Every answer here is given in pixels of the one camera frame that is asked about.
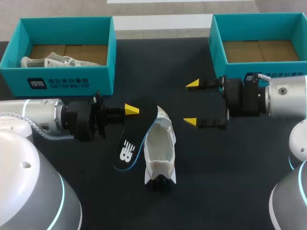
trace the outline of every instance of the box logo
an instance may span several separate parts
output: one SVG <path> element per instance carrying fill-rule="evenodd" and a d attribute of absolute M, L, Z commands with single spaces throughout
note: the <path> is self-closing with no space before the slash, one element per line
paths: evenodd
<path fill-rule="evenodd" d="M 28 78 L 29 85 L 33 90 L 45 90 L 47 86 L 42 78 Z"/>
<path fill-rule="evenodd" d="M 255 81 L 256 79 L 254 79 L 253 76 L 254 76 L 254 73 L 245 74 L 244 81 Z"/>

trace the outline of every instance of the white cable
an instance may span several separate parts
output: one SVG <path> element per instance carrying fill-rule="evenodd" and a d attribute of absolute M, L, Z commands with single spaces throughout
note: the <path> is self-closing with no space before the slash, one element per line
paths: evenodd
<path fill-rule="evenodd" d="M 258 73 L 258 78 L 260 78 L 264 81 L 270 81 L 271 80 L 271 78 L 269 76 L 264 75 L 264 74 L 260 74 L 260 73 Z"/>
<path fill-rule="evenodd" d="M 73 139 L 73 135 L 66 135 L 66 136 L 58 136 L 58 137 L 53 137 L 53 136 L 49 136 L 48 134 L 46 134 L 43 130 L 41 130 L 34 122 L 30 121 L 28 118 L 21 116 L 20 114 L 16 114 L 16 113 L 0 113 L 0 117 L 1 116 L 12 116 L 12 117 L 16 117 L 20 120 L 26 121 L 30 124 L 30 126 L 42 137 L 48 139 L 48 140 L 67 140 L 67 139 Z"/>

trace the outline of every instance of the shoe tongue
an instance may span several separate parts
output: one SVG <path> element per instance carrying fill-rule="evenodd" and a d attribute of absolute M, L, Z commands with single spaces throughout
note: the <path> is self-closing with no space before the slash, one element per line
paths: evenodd
<path fill-rule="evenodd" d="M 64 62 L 68 62 L 70 58 L 63 57 L 61 55 L 58 55 L 54 52 L 51 52 L 48 57 L 45 58 L 45 67 L 63 67 Z"/>
<path fill-rule="evenodd" d="M 45 67 L 63 67 L 64 63 L 53 59 L 45 58 Z"/>
<path fill-rule="evenodd" d="M 155 123 L 160 124 L 162 127 L 168 128 L 172 125 L 172 122 L 170 119 L 166 117 L 157 117 Z"/>

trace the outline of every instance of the new balance logo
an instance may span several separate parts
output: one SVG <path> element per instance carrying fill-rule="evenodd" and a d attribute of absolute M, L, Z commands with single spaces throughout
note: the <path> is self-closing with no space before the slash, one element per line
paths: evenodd
<path fill-rule="evenodd" d="M 124 147 L 121 149 L 119 158 L 128 163 L 131 160 L 134 147 L 134 145 L 131 145 L 127 140 L 125 140 Z"/>

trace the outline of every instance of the screw hole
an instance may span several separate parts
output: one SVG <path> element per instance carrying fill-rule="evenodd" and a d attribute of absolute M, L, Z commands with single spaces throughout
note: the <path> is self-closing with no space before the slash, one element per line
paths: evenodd
<path fill-rule="evenodd" d="M 29 162 L 26 162 L 26 161 L 23 161 L 21 163 L 21 166 L 24 168 L 24 169 L 29 169 L 31 167 L 31 164 Z"/>

